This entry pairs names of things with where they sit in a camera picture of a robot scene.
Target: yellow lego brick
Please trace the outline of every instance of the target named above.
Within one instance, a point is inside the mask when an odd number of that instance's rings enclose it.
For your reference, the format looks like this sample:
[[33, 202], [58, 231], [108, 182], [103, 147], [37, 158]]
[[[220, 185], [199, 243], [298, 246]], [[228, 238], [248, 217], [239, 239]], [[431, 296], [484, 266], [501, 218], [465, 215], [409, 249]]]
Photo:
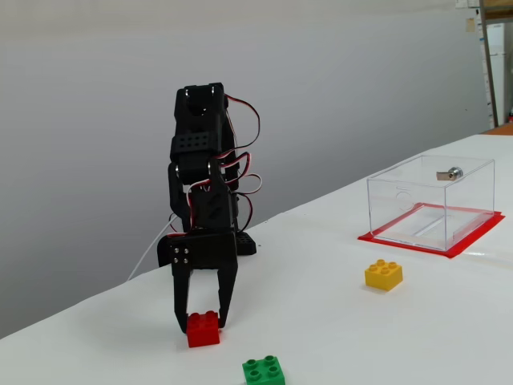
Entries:
[[395, 262], [382, 259], [366, 270], [366, 285], [381, 290], [392, 290], [402, 282], [402, 267]]

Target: green lego brick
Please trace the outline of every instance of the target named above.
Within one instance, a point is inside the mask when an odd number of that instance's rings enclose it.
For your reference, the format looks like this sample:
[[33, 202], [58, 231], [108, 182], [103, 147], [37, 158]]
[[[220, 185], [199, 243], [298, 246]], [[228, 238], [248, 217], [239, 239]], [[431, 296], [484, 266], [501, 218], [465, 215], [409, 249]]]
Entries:
[[285, 385], [278, 358], [268, 355], [264, 359], [250, 359], [242, 364], [248, 385]]

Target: gray wall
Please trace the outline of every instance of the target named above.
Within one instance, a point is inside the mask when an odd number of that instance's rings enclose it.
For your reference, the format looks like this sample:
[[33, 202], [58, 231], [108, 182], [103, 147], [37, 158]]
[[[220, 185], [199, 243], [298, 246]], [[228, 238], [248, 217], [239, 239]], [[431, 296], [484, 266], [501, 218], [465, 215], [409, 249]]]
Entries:
[[453, 0], [169, 3], [0, 1], [0, 337], [126, 279], [170, 213], [180, 87], [260, 112], [254, 224], [487, 129]]

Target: white table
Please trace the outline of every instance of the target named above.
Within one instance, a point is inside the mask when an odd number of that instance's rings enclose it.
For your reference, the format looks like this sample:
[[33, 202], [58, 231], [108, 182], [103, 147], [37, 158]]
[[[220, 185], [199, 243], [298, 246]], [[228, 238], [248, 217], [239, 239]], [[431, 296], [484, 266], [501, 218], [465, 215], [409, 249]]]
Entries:
[[[511, 383], [513, 137], [428, 153], [497, 162], [495, 209], [507, 217], [455, 259], [358, 241], [360, 180], [249, 231], [261, 247], [240, 258], [220, 345], [187, 348], [167, 266], [4, 338], [0, 384], [241, 385], [241, 364], [269, 354], [288, 385]], [[364, 284], [379, 258], [405, 275], [386, 294]], [[215, 273], [195, 272], [189, 312], [217, 308]]]

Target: transparent acrylic box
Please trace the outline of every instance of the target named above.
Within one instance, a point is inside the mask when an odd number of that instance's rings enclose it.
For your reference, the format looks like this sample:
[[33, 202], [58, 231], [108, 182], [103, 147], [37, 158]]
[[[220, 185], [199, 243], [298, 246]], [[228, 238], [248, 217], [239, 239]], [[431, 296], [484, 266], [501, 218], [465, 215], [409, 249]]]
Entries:
[[[456, 180], [437, 172], [461, 168]], [[370, 234], [447, 251], [494, 216], [495, 162], [418, 156], [367, 179]]]

